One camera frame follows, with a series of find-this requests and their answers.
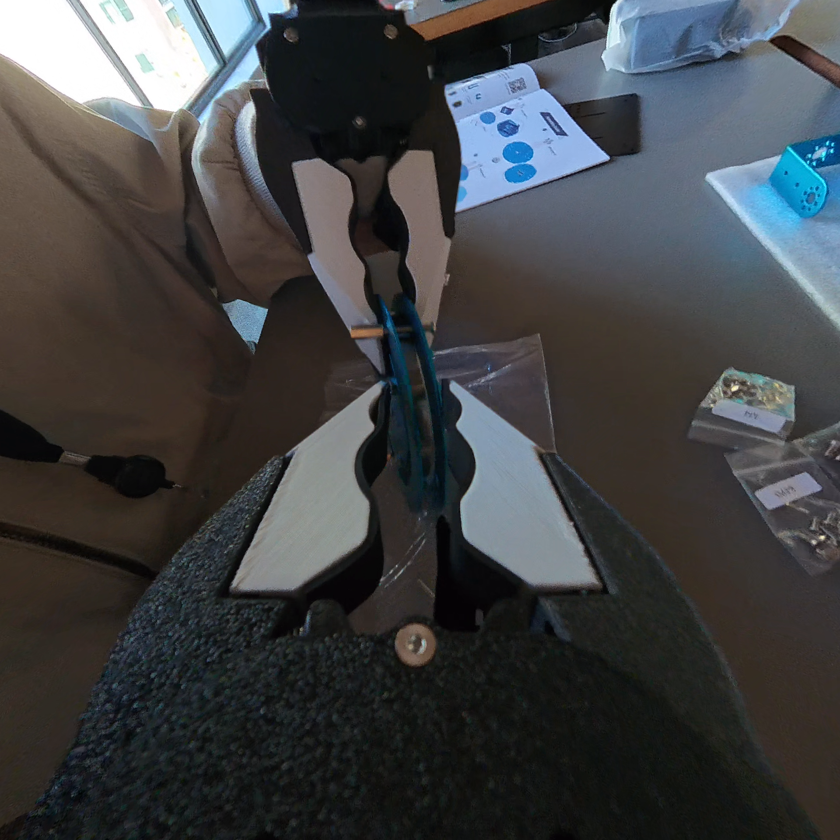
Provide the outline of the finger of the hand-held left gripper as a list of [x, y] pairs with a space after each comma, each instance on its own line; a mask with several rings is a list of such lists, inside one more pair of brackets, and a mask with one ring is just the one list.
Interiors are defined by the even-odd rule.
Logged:
[[380, 331], [366, 258], [392, 251], [373, 236], [369, 225], [362, 227], [358, 249], [354, 184], [340, 168], [314, 157], [294, 161], [291, 172], [309, 236], [308, 261], [322, 289], [349, 331]]
[[438, 194], [434, 154], [407, 150], [388, 172], [388, 188], [405, 224], [399, 277], [405, 294], [414, 294], [422, 323], [436, 323], [447, 282], [451, 237], [446, 235]]

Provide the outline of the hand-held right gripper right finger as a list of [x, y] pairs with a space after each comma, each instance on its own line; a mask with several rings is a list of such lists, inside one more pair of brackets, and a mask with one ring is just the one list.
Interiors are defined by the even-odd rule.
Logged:
[[542, 450], [456, 382], [455, 430], [475, 461], [459, 504], [467, 546], [534, 591], [600, 592], [602, 582], [556, 490]]

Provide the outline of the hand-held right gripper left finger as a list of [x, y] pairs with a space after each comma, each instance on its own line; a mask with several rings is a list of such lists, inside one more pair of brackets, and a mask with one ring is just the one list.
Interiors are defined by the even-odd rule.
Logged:
[[372, 486], [387, 461], [391, 390], [376, 383], [290, 454], [234, 575], [236, 595], [364, 601], [384, 568]]

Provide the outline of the blue disc bearing assembly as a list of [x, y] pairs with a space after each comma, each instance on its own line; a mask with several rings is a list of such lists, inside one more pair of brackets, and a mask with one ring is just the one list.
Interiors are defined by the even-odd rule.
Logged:
[[427, 330], [404, 292], [376, 298], [383, 374], [391, 387], [390, 442], [411, 509], [445, 504], [447, 448], [442, 386]]

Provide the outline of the person's left forearm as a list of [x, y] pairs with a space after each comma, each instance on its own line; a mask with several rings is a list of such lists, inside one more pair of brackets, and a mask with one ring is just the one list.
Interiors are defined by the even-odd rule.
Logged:
[[288, 280], [310, 277], [312, 268], [259, 168], [253, 90], [266, 85], [247, 80], [212, 102], [193, 143], [192, 172], [223, 261], [219, 300], [267, 307]]

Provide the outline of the white instruction booklet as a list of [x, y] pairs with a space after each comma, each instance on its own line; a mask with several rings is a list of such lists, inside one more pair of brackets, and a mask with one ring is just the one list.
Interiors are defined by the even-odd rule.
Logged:
[[456, 212], [610, 160], [527, 64], [446, 85], [461, 149]]

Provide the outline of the clear plastic bag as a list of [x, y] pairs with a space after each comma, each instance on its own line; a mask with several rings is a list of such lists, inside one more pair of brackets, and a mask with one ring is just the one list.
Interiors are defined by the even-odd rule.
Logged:
[[[540, 336], [434, 352], [437, 374], [469, 393], [547, 451], [555, 450], [550, 389]], [[384, 547], [381, 581], [349, 620], [357, 634], [385, 634], [404, 618], [431, 618], [437, 574], [438, 510], [412, 511], [398, 469], [372, 487]]]

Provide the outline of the black metal plate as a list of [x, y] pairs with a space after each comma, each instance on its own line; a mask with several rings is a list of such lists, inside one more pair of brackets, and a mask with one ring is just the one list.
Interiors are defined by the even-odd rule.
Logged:
[[627, 93], [564, 105], [584, 133], [611, 158], [642, 150], [640, 98]]

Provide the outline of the pile of small screw bags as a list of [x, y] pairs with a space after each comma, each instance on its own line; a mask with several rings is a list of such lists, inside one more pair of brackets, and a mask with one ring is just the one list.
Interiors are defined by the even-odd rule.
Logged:
[[839, 564], [839, 424], [790, 439], [795, 388], [728, 368], [699, 404], [688, 439], [727, 450], [763, 521], [811, 575]]

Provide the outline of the plastic-wrapped grey block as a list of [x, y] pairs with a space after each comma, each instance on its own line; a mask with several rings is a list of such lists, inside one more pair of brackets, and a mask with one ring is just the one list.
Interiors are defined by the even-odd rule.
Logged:
[[718, 60], [769, 40], [797, 1], [619, 1], [611, 9], [602, 62], [642, 74]]

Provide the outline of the white foam board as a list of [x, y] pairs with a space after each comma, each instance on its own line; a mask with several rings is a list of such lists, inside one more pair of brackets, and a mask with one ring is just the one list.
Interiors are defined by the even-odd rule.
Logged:
[[799, 217], [770, 184], [780, 157], [709, 172], [706, 181], [750, 233], [839, 328], [839, 174], [826, 169], [824, 209]]

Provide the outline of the black drawstring toggle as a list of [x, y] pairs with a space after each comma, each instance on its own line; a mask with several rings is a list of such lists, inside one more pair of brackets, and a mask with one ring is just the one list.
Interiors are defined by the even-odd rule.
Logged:
[[158, 490], [184, 489], [168, 478], [165, 465], [157, 458], [74, 453], [51, 443], [5, 411], [1, 412], [1, 456], [25, 463], [74, 467], [131, 499], [150, 497]]

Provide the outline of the blue metal bracket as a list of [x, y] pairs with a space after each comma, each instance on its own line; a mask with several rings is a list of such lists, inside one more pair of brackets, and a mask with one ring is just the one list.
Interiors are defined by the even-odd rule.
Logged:
[[839, 134], [789, 144], [770, 174], [770, 184], [799, 217], [820, 213], [829, 193], [819, 170], [838, 163]]

